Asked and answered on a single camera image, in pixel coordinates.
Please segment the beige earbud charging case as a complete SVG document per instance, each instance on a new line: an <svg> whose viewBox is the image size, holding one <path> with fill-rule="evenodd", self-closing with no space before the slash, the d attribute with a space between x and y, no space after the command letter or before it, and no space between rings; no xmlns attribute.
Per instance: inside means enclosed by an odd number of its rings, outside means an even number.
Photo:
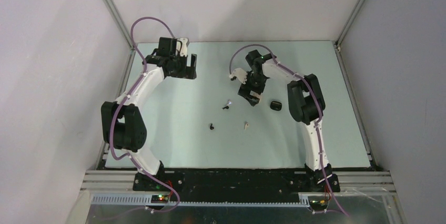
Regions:
<svg viewBox="0 0 446 224"><path fill-rule="evenodd" d="M255 93L255 92L251 92L250 93L253 97L256 97L257 99L261 100L261 94Z"/></svg>

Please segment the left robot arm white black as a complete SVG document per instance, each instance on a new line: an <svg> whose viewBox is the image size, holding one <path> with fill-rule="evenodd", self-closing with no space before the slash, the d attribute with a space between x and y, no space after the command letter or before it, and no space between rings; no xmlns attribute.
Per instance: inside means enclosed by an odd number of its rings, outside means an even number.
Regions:
<svg viewBox="0 0 446 224"><path fill-rule="evenodd" d="M187 38L161 37L158 47L143 59L143 69L135 83L115 101L101 106L104 142L112 150L122 150L123 155L112 154L116 160L129 157L139 172L148 173L146 184L152 190L161 190L166 176L159 172L162 162L146 144L147 127L141 109L155 88L167 77L196 79L195 54L188 55Z"/></svg>

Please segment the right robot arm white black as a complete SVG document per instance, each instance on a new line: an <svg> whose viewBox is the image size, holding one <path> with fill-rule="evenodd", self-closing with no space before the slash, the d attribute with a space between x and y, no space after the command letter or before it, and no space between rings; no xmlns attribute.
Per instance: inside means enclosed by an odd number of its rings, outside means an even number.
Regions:
<svg viewBox="0 0 446 224"><path fill-rule="evenodd" d="M292 118L300 123L306 150L306 185L320 191L332 176L322 135L322 117L326 107L318 78L314 74L299 75L276 60L274 54L261 55L253 50L245 57L250 70L230 68L229 78L239 80L238 95L251 106L257 105L266 81L277 79L287 85L288 108Z"/></svg>

